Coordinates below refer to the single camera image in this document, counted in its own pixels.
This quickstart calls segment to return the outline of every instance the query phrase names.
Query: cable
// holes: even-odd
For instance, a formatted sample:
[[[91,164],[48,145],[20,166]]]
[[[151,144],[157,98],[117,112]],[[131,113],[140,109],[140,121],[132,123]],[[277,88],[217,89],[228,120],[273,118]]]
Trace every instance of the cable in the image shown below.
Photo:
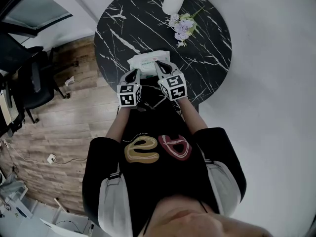
[[[14,151],[19,155],[19,157],[21,157],[23,160],[25,160],[25,161],[31,161],[31,162],[35,162],[35,163],[38,163],[38,164],[50,164],[49,162],[39,162],[39,161],[36,161],[36,160],[30,160],[30,159],[25,159],[23,156],[21,156],[17,151],[16,151],[16,149],[12,146],[12,144],[11,143],[9,143],[9,142],[5,142],[6,144],[8,144],[8,145],[10,145],[10,147],[11,148],[13,148],[14,149]]]
[[[15,163],[14,163],[14,161],[13,161],[13,159],[12,159],[12,156],[11,156],[11,154],[10,154],[10,151],[9,151],[9,149],[8,149],[8,154],[9,154],[9,156],[10,156],[10,159],[11,159],[11,161],[12,161],[12,163],[13,163],[13,165],[14,165],[14,167],[16,168],[16,172],[17,173],[19,173],[19,169],[18,169],[18,167],[15,165]]]
[[[88,223],[89,223],[89,218],[88,218],[87,224],[85,225],[85,227],[84,227],[84,229],[83,229],[83,231],[82,231],[82,234],[84,233],[85,228],[87,227]]]
[[[67,162],[56,162],[56,161],[54,161],[54,163],[57,163],[57,164],[67,164],[67,163],[70,163],[70,162],[73,161],[73,160],[76,160],[76,161],[85,161],[85,160],[87,160],[87,159],[88,159],[88,157],[85,158],[85,159],[71,159],[71,160],[69,160],[69,161],[67,161]]]
[[[62,223],[62,222],[70,222],[70,223],[73,223],[73,224],[75,225],[75,227],[77,228],[78,232],[81,233],[80,230],[79,230],[79,228],[77,227],[77,225],[76,225],[74,222],[70,221],[70,220],[63,220],[63,221],[60,221],[60,222],[56,223],[55,225],[57,225],[57,224],[59,224],[59,223]]]
[[[38,163],[38,164],[51,164],[51,163],[49,163],[49,162],[39,162],[39,161],[36,161],[36,160],[31,160],[31,159],[25,159],[23,156],[21,156],[17,151],[16,151],[16,149],[12,146],[12,144],[11,143],[9,143],[9,142],[5,142],[6,144],[8,144],[11,148],[13,148],[14,149],[14,151],[19,155],[19,157],[21,157],[23,160],[25,160],[25,161],[31,161],[31,162],[34,162],[34,163]],[[71,160],[69,160],[69,161],[67,161],[67,162],[56,162],[56,161],[54,161],[53,163],[57,163],[57,164],[67,164],[67,163],[70,163],[71,161],[73,161],[73,160],[76,160],[76,161],[85,161],[85,160],[87,160],[87,158],[85,158],[85,159],[71,159]]]

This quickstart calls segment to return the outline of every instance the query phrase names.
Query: desk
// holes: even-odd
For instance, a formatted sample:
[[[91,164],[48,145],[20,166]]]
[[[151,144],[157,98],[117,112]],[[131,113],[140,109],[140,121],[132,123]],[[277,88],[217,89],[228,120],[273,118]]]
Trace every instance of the desk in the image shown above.
[[[194,14],[198,32],[177,48],[163,0],[114,0],[104,11],[95,34],[99,69],[113,90],[129,71],[128,59],[155,50],[170,51],[171,62],[184,73],[188,98],[197,105],[209,98],[224,81],[231,63],[232,44],[224,19],[207,0],[184,0],[179,14]]]

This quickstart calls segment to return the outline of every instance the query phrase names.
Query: white plastic package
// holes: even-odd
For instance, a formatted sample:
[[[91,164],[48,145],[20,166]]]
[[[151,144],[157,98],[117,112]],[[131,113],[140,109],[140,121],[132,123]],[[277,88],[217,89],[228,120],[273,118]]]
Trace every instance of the white plastic package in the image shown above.
[[[138,54],[129,59],[127,62],[130,65],[130,70],[139,69],[141,71],[140,78],[145,79],[157,75],[155,69],[155,61],[157,60],[170,62],[170,52],[154,51],[150,53]]]

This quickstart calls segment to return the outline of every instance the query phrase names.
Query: electrical outlet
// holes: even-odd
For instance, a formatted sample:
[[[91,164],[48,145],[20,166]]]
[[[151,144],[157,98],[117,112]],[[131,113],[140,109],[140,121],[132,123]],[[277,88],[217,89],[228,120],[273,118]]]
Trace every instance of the electrical outlet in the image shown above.
[[[56,155],[51,154],[48,158],[47,161],[52,164],[54,161],[56,161]]]

